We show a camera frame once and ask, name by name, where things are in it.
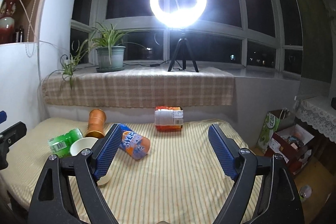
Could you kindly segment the red cardboard box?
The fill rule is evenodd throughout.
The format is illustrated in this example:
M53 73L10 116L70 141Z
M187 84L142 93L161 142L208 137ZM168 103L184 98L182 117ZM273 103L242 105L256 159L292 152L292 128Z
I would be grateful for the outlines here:
M293 175L301 172L312 154L314 135L299 124L275 132L266 149L265 156L282 155Z

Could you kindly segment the white lace cloth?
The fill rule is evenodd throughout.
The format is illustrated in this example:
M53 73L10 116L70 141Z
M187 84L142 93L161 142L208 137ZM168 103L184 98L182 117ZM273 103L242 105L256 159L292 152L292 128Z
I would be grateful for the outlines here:
M330 98L314 97L300 100L295 115L335 143L335 109L331 106Z

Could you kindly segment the green white paper bag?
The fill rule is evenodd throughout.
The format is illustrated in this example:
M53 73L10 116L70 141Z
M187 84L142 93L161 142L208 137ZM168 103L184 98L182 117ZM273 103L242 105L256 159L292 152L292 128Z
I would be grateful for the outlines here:
M294 114L286 108L267 112L256 144L257 147L261 152L265 153L273 134L291 127L293 124Z

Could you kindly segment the copper orange cup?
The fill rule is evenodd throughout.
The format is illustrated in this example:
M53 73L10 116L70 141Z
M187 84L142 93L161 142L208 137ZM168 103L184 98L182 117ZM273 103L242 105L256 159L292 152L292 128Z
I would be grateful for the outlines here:
M89 114L88 127L85 137L94 137L101 139L104 135L104 125L106 122L106 114L100 109L93 109Z

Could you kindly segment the red white ceramic vase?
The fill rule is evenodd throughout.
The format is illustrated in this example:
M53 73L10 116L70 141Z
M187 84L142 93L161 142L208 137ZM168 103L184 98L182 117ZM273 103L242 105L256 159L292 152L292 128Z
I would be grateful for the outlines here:
M14 13L17 9L17 1L18 0L4 0L1 5L1 44L11 43L15 29Z

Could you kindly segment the white paper cup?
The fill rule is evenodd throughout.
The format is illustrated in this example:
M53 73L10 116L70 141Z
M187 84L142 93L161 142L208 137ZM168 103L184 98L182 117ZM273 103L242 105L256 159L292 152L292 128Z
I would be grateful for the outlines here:
M70 147L71 156L78 155L83 149L92 148L97 141L98 138L94 137L84 137L82 139L75 141ZM107 184L111 178L112 178L112 171L108 169L106 175L101 177L100 180L98 180L97 182L98 186Z

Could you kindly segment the red white printed cup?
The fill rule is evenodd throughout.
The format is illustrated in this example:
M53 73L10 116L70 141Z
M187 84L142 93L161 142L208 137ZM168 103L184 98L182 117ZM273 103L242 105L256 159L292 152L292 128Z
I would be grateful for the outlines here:
M180 132L183 128L184 112L181 107L157 106L154 125L159 132Z

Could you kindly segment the spider plant in green pot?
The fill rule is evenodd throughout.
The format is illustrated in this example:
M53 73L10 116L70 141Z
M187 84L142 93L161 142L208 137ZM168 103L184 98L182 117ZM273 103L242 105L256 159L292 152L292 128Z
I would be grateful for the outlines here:
M92 51L97 53L99 70L110 72L123 67L125 46L130 44L124 40L124 37L137 31L137 29L119 30L113 24L106 26L99 23L97 27L93 28L92 34L73 49L74 54L61 55L59 59L61 68L51 72L42 84L48 84L51 76L58 75L62 80L59 89L62 90L63 86L68 84L73 90L77 82L75 72L83 57ZM66 57L72 59L70 65L64 64Z

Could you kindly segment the dark bottle on shelf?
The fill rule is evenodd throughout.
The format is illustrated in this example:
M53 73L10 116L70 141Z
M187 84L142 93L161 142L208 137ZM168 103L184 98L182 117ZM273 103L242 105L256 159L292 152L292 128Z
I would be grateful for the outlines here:
M13 34L13 42L15 43L21 43L25 41L24 38L24 28L23 26L19 26L19 28L17 28Z

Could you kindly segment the plaid beige sill cloth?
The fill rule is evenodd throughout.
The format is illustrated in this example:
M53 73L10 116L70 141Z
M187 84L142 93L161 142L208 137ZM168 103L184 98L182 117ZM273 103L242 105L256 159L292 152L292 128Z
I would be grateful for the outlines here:
M157 106L227 106L234 101L232 74L208 67L199 73L163 68L118 72L80 72L42 82L45 103L59 106L155 108Z

